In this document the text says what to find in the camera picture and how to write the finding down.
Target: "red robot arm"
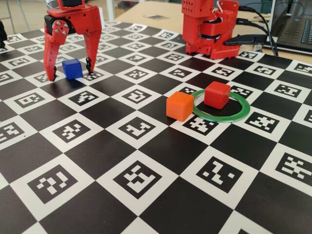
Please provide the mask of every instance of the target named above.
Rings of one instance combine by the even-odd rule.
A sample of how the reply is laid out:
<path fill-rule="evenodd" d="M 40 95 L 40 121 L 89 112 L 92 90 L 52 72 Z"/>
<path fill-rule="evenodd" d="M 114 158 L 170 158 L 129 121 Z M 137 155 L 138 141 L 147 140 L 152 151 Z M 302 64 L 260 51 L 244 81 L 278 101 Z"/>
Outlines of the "red robot arm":
<path fill-rule="evenodd" d="M 63 2 L 64 0 L 58 0 L 60 8 L 48 9 L 49 15 L 44 17 L 43 64 L 50 81 L 54 81 L 56 77 L 55 62 L 59 46 L 65 43 L 67 35 L 71 33 L 84 36 L 87 52 L 86 67 L 89 73 L 93 72 L 102 31 L 101 17 L 97 6 L 84 5 L 84 0 L 78 0 L 81 4 L 72 7 L 63 6 Z"/>
<path fill-rule="evenodd" d="M 213 0 L 182 0 L 186 53 L 202 53 L 212 59 L 238 55 L 238 45 L 227 46 L 223 43 L 232 38 L 239 4 L 232 0 L 222 0 L 219 4 L 222 10 L 214 10 Z"/>

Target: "cube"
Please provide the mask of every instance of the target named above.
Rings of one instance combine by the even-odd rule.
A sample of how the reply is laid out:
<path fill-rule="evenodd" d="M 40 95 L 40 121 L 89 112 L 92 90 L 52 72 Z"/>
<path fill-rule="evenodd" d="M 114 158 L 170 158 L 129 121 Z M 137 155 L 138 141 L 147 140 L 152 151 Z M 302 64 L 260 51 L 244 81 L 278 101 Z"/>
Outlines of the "cube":
<path fill-rule="evenodd" d="M 82 77 L 82 67 L 78 59 L 62 61 L 63 70 L 68 80 Z"/>
<path fill-rule="evenodd" d="M 184 121 L 193 112 L 194 97 L 182 92 L 175 92 L 167 98 L 166 115 Z"/>
<path fill-rule="evenodd" d="M 212 82 L 205 89 L 204 104 L 217 109 L 222 109 L 230 98 L 231 87 L 220 82 Z"/>

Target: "wooden table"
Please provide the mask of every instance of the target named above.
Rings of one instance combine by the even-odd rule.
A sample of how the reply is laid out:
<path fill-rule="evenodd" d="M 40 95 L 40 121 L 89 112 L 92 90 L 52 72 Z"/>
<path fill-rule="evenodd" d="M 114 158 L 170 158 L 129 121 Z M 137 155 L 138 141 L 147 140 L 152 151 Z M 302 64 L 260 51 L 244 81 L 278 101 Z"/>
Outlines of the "wooden table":
<path fill-rule="evenodd" d="M 147 15 L 154 14 L 168 17 L 168 19 L 154 20 L 144 17 Z M 256 16 L 256 14 L 252 14 L 249 12 L 238 13 L 239 18 L 249 20 L 256 20 L 254 19 L 254 16 Z M 177 3 L 167 3 L 158 1 L 141 2 L 135 7 L 131 8 L 129 11 L 122 14 L 121 16 L 117 17 L 115 20 L 128 23 L 145 24 L 150 27 L 167 29 L 181 34 L 183 30 L 183 14 L 181 12 L 181 4 Z M 262 33 L 263 32 L 261 30 L 254 27 L 237 25 L 234 29 L 233 36 L 237 36 L 238 34 L 244 35 L 244 34 L 262 34 Z M 244 49 L 254 50 L 253 46 L 244 46 Z M 269 55 L 273 54 L 270 48 L 263 48 L 263 52 Z M 298 60 L 312 64 L 311 55 L 304 55 L 300 53 L 279 50 L 279 56 L 283 58 Z"/>

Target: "checkerboard mat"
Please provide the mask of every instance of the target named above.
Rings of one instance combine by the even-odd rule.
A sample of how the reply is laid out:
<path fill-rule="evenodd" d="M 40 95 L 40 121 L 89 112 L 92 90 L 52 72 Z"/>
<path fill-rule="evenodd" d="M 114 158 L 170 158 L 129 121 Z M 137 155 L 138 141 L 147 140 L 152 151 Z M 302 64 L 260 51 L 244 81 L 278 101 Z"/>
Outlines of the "checkerboard mat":
<path fill-rule="evenodd" d="M 55 82 L 41 30 L 0 51 L 0 233 L 311 233 L 312 65 L 243 50 L 211 60 L 174 32 L 106 26 L 92 74 L 79 35 Z M 84 71 L 68 81 L 71 58 Z M 250 103 L 244 120 L 166 117 L 167 97 L 213 81 Z"/>

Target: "plastic ring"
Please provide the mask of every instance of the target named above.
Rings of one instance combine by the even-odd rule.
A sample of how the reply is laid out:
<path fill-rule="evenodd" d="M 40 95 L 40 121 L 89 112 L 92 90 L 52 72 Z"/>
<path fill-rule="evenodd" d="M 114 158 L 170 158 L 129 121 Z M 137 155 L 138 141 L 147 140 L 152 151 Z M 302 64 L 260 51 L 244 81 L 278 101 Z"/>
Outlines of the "plastic ring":
<path fill-rule="evenodd" d="M 236 121 L 239 121 L 239 120 L 245 118 L 250 111 L 250 105 L 246 101 L 245 98 L 243 98 L 239 94 L 230 92 L 230 97 L 237 100 L 239 102 L 239 104 L 242 106 L 242 109 L 240 112 L 238 112 L 237 114 L 232 115 L 232 116 L 213 116 L 213 115 L 207 114 L 207 113 L 201 111 L 200 109 L 198 109 L 197 106 L 195 106 L 196 98 L 198 98 L 204 92 L 205 92 L 205 90 L 202 89 L 202 90 L 199 90 L 199 91 L 192 93 L 192 95 L 194 96 L 193 113 L 194 113 L 194 115 L 196 115 L 196 116 L 198 116 L 204 120 L 208 120 L 211 122 L 219 122 L 219 123 L 236 122 Z"/>

